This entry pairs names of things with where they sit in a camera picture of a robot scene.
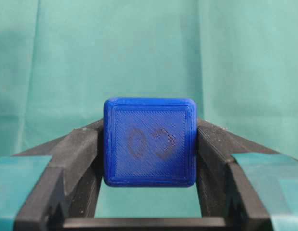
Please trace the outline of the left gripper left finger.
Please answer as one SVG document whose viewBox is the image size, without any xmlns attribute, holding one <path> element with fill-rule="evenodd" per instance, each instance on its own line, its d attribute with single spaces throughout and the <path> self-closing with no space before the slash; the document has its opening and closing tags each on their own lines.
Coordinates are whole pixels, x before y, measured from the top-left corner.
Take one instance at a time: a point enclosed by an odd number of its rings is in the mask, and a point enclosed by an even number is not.
<svg viewBox="0 0 298 231">
<path fill-rule="evenodd" d="M 94 216 L 103 122 L 0 158 L 0 231 L 47 231 Z"/>
</svg>

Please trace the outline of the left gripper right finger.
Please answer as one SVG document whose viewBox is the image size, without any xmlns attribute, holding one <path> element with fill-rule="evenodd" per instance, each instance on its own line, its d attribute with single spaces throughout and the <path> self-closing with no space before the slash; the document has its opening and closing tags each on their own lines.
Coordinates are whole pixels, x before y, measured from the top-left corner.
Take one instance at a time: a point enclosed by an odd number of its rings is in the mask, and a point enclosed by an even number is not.
<svg viewBox="0 0 298 231">
<path fill-rule="evenodd" d="M 197 122 L 201 231 L 298 231 L 298 160 Z"/>
</svg>

